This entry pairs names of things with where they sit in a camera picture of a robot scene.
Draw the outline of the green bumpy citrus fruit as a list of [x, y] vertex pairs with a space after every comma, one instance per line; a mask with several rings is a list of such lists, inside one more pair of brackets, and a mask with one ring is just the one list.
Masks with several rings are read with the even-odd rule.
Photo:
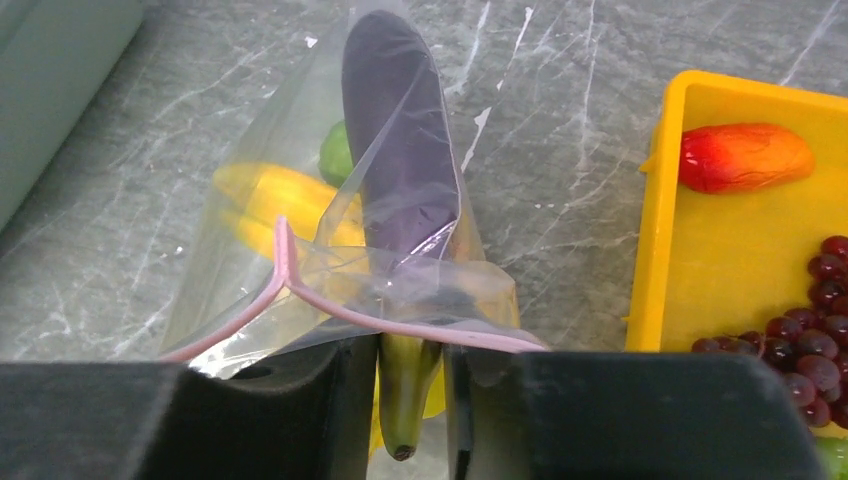
[[331, 127], [319, 149], [318, 169], [329, 185], [339, 188], [353, 171], [345, 121]]

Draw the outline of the red mango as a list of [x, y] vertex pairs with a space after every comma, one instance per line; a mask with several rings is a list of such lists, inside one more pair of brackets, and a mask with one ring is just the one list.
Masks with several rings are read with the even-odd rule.
[[742, 193], [806, 179], [815, 167], [811, 147], [786, 127], [704, 126], [681, 136], [678, 182], [704, 194]]

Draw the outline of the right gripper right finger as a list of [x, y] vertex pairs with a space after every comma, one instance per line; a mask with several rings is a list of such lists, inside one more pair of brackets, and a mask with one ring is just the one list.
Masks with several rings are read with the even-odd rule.
[[454, 479], [823, 479], [782, 380], [739, 354], [451, 347]]

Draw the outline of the yellow banana bunch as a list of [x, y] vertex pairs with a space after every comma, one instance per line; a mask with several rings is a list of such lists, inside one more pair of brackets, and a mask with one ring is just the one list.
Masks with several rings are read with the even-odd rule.
[[[312, 240], [337, 189], [314, 177], [270, 163], [236, 163], [215, 171], [212, 185], [233, 206], [221, 218], [248, 247], [270, 258], [271, 226], [285, 216], [295, 234]], [[383, 446], [396, 461], [417, 451], [422, 421], [446, 408], [442, 345], [382, 334], [370, 452]]]

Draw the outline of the dark purple eggplant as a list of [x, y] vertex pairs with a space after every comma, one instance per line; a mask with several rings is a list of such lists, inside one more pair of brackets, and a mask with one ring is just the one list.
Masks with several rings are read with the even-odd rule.
[[[458, 180], [435, 62], [420, 33], [386, 9], [352, 27], [342, 67], [348, 144], [370, 164], [360, 187], [367, 246], [387, 250], [383, 270], [408, 255], [441, 259], [458, 220]], [[383, 333], [378, 341], [379, 420], [388, 454], [411, 458], [438, 342]]]

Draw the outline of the clear zip top bag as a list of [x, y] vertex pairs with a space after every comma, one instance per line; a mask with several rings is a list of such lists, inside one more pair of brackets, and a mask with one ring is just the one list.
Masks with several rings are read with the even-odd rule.
[[[217, 169], [270, 163], [325, 182], [319, 149], [331, 127], [345, 121], [346, 41], [353, 25], [376, 9], [396, 13], [415, 28], [402, 1], [341, 2], [338, 19]], [[367, 246], [365, 238], [360, 187], [368, 161], [353, 162], [312, 240], [297, 236], [288, 219], [278, 216], [271, 226], [270, 258], [225, 224], [221, 214], [233, 204], [211, 180], [161, 358], [228, 378], [278, 351], [372, 333], [507, 353], [543, 350], [544, 343], [520, 326], [513, 279], [484, 258], [443, 87], [442, 93], [460, 206], [443, 258], [408, 255], [392, 270], [381, 269], [378, 261], [389, 251]]]

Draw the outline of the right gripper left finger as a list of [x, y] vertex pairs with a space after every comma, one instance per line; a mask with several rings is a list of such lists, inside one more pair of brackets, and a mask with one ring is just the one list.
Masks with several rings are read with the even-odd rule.
[[172, 363], [8, 363], [5, 479], [362, 479], [376, 341], [281, 353], [229, 380]]

